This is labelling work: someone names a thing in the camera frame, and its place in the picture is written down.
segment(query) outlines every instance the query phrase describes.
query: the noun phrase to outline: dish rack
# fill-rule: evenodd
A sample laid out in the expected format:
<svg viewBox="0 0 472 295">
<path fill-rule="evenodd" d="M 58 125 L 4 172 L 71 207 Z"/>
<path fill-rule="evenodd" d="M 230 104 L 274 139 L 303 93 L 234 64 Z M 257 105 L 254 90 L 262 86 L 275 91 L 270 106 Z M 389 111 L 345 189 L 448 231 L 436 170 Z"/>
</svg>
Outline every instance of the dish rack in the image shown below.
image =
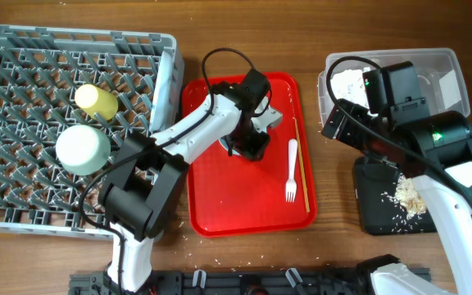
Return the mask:
<svg viewBox="0 0 472 295">
<path fill-rule="evenodd" d="M 72 125 L 100 129 L 111 140 L 112 162 L 133 130 L 148 136 L 174 124 L 183 74 L 168 34 L 0 25 L 0 232 L 111 239 L 81 220 L 79 195 L 93 175 L 61 167 L 57 137 Z M 117 96 L 112 120 L 75 105 L 83 84 Z M 84 209 L 104 223 L 97 195 L 95 188 Z"/>
</svg>

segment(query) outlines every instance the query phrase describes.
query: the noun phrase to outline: yellow object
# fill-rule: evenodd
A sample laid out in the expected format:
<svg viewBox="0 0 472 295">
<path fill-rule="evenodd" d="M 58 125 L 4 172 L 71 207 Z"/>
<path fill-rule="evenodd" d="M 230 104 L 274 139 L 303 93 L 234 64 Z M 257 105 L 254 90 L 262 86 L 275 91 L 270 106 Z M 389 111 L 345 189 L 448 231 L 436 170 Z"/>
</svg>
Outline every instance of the yellow object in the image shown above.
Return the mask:
<svg viewBox="0 0 472 295">
<path fill-rule="evenodd" d="M 298 157 L 300 159 L 300 170 L 302 171 L 302 187 L 303 197 L 305 199 L 305 210 L 307 213 L 311 212 L 309 207 L 309 196 L 307 196 L 307 184 L 305 182 L 305 170 L 303 169 L 302 144 L 300 142 L 300 134 L 298 133 L 298 123 L 294 119 L 294 129 L 296 130 L 296 140 L 298 141 Z"/>
<path fill-rule="evenodd" d="M 118 112 L 118 99 L 92 84 L 85 84 L 75 91 L 75 104 L 92 118 L 99 113 L 105 120 L 110 120 Z"/>
</svg>

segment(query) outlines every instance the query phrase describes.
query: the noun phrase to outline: wooden chopstick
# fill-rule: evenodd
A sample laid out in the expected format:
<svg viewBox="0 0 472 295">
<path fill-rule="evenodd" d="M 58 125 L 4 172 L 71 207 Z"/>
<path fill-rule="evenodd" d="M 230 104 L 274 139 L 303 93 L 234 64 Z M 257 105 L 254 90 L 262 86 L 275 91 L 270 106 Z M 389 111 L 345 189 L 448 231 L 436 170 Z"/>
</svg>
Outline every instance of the wooden chopstick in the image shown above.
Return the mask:
<svg viewBox="0 0 472 295">
<path fill-rule="evenodd" d="M 305 210 L 307 213 L 311 212 L 309 207 L 309 196 L 307 195 L 307 184 L 305 182 L 305 170 L 303 169 L 303 156 L 302 156 L 302 143 L 300 143 L 300 134 L 298 132 L 298 123 L 296 118 L 294 119 L 294 129 L 296 130 L 296 140 L 298 141 L 298 159 L 300 161 L 300 170 L 302 171 L 302 187 L 303 187 L 303 197 L 305 199 Z"/>
</svg>

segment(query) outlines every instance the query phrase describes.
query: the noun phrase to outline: wooden surface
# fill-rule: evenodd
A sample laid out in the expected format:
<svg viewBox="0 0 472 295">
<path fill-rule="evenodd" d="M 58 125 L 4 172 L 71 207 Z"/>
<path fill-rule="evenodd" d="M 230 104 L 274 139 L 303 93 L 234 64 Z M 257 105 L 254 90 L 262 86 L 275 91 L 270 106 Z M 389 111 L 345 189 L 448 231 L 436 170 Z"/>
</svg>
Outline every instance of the wooden surface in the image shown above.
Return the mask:
<svg viewBox="0 0 472 295">
<path fill-rule="evenodd" d="M 224 46 L 244 51 L 259 70 L 285 71 L 298 82 L 318 193 L 314 224 L 292 232 L 202 238 L 190 227 L 183 195 L 179 220 L 154 247 L 155 269 L 354 266 L 392 253 L 411 266 L 430 267 L 438 286 L 456 291 L 436 234 L 372 237 L 361 231 L 352 184 L 352 164 L 360 154 L 318 133 L 316 84 L 332 52 L 452 48 L 464 73 L 472 122 L 472 3 L 0 0 L 0 24 L 168 33 L 183 53 L 185 83 L 200 76 L 199 62 L 208 51 Z M 212 76 L 246 69 L 229 54 L 208 62 Z M 110 242 L 0 234 L 0 294 L 66 294 L 70 274 L 101 270 L 110 259 Z"/>
</svg>

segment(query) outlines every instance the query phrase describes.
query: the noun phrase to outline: white utensil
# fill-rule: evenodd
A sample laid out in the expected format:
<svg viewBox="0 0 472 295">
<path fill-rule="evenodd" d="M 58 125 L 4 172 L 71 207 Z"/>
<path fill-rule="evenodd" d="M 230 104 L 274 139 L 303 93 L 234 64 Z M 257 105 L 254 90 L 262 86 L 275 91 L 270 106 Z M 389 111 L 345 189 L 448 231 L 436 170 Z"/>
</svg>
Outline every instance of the white utensil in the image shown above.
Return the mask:
<svg viewBox="0 0 472 295">
<path fill-rule="evenodd" d="M 296 181 L 294 181 L 294 167 L 296 166 L 296 155 L 298 153 L 298 141 L 288 141 L 288 179 L 285 184 L 285 201 L 294 202 L 296 197 Z"/>
</svg>

